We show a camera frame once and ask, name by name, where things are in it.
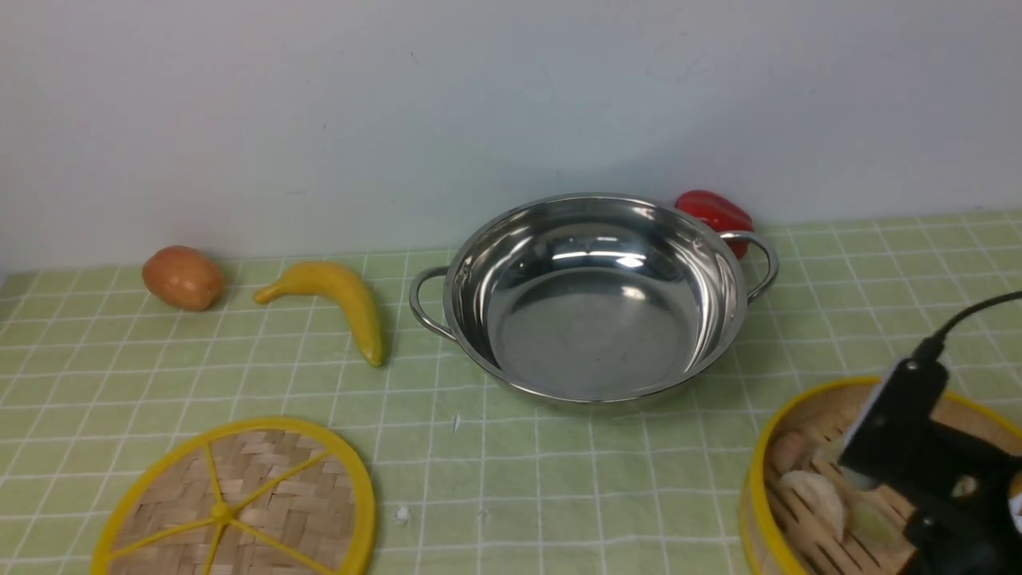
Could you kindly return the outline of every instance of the stainless steel pot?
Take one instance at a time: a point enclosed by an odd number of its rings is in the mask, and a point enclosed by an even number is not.
[[[746,291],[726,239],[766,253]],[[412,314],[493,377],[572,403],[620,402],[676,388],[731,345],[778,257],[746,231],[716,233],[683,211],[622,195],[566,195],[494,219],[450,266],[412,280]],[[446,327],[419,302],[445,276]]]

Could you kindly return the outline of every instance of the bamboo steamer lid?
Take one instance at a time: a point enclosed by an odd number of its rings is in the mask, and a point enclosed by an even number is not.
[[[143,474],[110,515],[92,573],[356,575],[374,531],[369,475],[351,446],[307,422],[249,420]]]

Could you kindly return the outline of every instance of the bamboo steamer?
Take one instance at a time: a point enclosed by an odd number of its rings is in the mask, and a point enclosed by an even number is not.
[[[235,422],[172,450],[129,489],[93,575],[361,575],[375,535],[369,474],[320,426]]]
[[[784,406],[768,424],[755,446],[742,489],[739,528],[749,568],[755,575],[894,575],[912,554],[871,549],[854,537],[838,541],[790,490],[780,487],[781,474],[769,464],[770,448],[781,435],[799,431],[823,443],[841,437],[854,422],[875,378],[850,379],[807,391]],[[1022,453],[1022,431],[997,414],[954,394],[945,394],[934,420]],[[853,488],[832,465],[814,460],[811,470],[827,476],[842,493]],[[881,487],[857,493],[870,499],[899,528],[914,508],[894,491]],[[1008,505],[1008,494],[1005,494]]]

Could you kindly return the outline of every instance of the red bell pepper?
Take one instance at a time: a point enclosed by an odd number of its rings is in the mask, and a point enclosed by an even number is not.
[[[675,207],[699,218],[713,231],[753,231],[752,218],[744,209],[712,191],[686,191],[678,197]],[[728,245],[739,259],[749,249],[748,241],[730,240]]]

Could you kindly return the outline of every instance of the banana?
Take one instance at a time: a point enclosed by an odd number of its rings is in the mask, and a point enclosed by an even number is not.
[[[298,261],[256,292],[252,300],[266,305],[281,296],[323,296],[337,302],[366,363],[383,366],[386,349],[376,302],[369,286],[351,270],[333,261]]]

